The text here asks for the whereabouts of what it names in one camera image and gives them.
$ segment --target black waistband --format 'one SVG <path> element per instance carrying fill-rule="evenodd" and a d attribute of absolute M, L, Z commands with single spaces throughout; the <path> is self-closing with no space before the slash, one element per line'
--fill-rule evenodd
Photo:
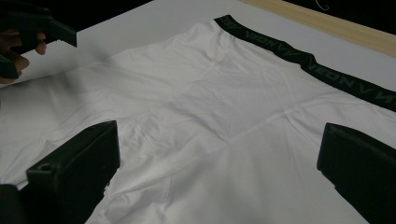
<path fill-rule="evenodd" d="M 263 49 L 268 49 L 285 61 L 298 63 L 306 73 L 320 81 L 364 101 L 396 112 L 395 91 L 384 89 L 358 77 L 353 77 L 318 64 L 313 54 L 294 49 L 284 41 L 250 30 L 239 24 L 230 15 L 217 18 L 215 21 L 229 34 Z"/>

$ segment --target white fabric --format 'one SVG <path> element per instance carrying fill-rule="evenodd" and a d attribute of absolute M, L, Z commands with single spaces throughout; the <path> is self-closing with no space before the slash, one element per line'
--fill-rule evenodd
<path fill-rule="evenodd" d="M 214 21 L 0 94 L 0 182 L 20 188 L 72 136 L 118 122 L 121 167 L 90 224 L 366 223 L 317 170 L 324 125 L 396 147 L 394 112 Z"/>

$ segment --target wooden surface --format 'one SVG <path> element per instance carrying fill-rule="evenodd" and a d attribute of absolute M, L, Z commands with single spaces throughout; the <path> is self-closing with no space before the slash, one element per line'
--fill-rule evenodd
<path fill-rule="evenodd" d="M 282 0 L 241 0 L 347 41 L 396 57 L 396 35 L 345 21 Z"/>

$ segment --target human hand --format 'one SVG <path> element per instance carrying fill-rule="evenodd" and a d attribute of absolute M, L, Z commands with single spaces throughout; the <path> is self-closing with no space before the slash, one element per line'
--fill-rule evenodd
<path fill-rule="evenodd" d="M 40 55 L 44 55 L 46 53 L 47 45 L 44 41 L 45 39 L 46 36 L 44 33 L 37 33 L 37 47 L 35 48 L 35 51 Z M 0 54 L 14 61 L 19 76 L 21 75 L 22 70 L 29 65 L 29 60 L 22 57 L 19 53 L 12 51 L 11 48 L 21 46 L 21 44 L 20 33 L 17 30 L 9 29 L 0 34 Z M 10 84 L 15 80 L 16 79 L 0 77 L 0 84 Z"/>

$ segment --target elastic waistband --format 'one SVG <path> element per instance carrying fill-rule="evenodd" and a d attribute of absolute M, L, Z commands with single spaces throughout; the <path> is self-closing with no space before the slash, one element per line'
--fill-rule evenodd
<path fill-rule="evenodd" d="M 347 92 L 366 102 L 396 112 L 396 92 L 384 89 L 371 82 L 353 77 L 316 62 L 311 53 L 294 49 L 288 43 L 257 33 L 226 15 L 215 19 L 215 22 L 230 35 L 245 40 L 263 49 L 272 51 L 279 58 L 297 63 L 309 75 L 319 79 L 340 91 Z"/>

